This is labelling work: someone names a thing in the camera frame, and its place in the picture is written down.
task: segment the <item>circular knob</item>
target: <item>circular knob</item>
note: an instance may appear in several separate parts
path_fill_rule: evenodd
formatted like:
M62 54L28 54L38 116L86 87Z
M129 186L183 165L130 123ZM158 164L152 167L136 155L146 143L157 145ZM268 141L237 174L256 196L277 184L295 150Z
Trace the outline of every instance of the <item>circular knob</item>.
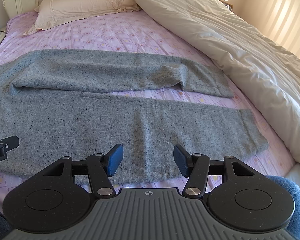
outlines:
M239 206L250 210L262 210L271 205L271 196L258 189L245 189L239 191L235 197Z
M189 187L186 189L186 193L191 196L196 196L201 193L201 190L196 187Z
M63 195L51 189L41 189L32 192L26 198L26 204L29 208L39 211L51 210L61 204Z
M97 191L97 193L101 196L109 196L112 194L112 192L113 192L113 190L108 187L102 187L102 188L98 189L98 191Z

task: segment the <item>pink pillowcase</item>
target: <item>pink pillowcase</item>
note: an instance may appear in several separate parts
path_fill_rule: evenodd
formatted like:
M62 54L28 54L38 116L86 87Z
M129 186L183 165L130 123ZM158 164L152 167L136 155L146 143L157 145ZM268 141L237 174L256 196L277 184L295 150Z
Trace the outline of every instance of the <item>pink pillowcase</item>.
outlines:
M43 0L35 9L37 20L24 35L80 19L139 10L134 0Z

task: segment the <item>pink bed sheet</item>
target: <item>pink bed sheet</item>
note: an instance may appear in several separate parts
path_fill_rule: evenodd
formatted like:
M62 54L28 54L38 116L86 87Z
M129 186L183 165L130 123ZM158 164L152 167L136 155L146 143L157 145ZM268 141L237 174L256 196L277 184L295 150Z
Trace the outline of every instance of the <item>pink bed sheet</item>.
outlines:
M186 57L214 67L210 58L156 23L144 11L78 20L50 30L40 31L31 36L23 36L22 33L30 28L36 17L36 12L30 12L10 20L7 37L0 46L0 65L37 49L95 49ZM270 146L266 151L245 162L262 174L284 176L295 164L289 150L249 99L231 80L228 82L229 87L234 92L233 98L183 92L179 86L160 90L115 92L113 94L251 109L256 125L267 138ZM7 193L22 181L23 179L20 177L0 172L0 210ZM120 187L178 187L179 190L182 190L186 182L187 179L185 178L176 178L152 183L115 185L114 187L117 191ZM207 191L220 183L220 176L209 176ZM83 187L89 190L89 185L83 185Z

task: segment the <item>crosshair logo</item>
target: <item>crosshair logo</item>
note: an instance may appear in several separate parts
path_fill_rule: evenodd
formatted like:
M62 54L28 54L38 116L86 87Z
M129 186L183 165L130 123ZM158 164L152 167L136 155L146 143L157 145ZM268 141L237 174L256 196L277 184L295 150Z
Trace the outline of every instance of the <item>crosshair logo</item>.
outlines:
M153 192L150 190L147 190L144 194L146 194L147 196L151 196L153 194Z

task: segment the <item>black mount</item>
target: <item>black mount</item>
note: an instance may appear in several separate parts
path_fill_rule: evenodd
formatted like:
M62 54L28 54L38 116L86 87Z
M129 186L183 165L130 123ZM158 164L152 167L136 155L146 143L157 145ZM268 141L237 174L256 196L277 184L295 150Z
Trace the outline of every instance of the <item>black mount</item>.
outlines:
M19 146L19 138L17 136L11 136L0 140L0 161L7 158L7 152L15 149Z
M180 145L174 160L189 177L182 195L201 198L224 224L247 232L265 232L285 227L295 203L285 189L233 156L212 161L206 155L190 155ZM208 175L222 175L222 184L205 193Z
M6 147L7 141L17 147L17 139L1 140L0 151L12 149ZM223 161L214 161L203 154L190 155L180 145L174 147L173 157L181 174L189 177L182 196L200 200L227 228L258 233L289 223L295 208L292 196L239 159L226 156ZM114 198L120 202L116 196L121 190L116 195L108 177L115 174L122 158L120 144L105 155L93 154L84 161L60 158L8 193L3 202L6 219L21 231L46 234L76 225L101 203L98 200ZM92 193L74 183L75 175L89 176ZM209 175L222 175L222 184L205 193Z
M18 229L55 232L80 221L95 200L114 197L108 177L114 175L123 158L123 147L114 146L106 155L72 161L62 157L23 182L4 199L3 213ZM89 175L92 193L74 183L75 175Z

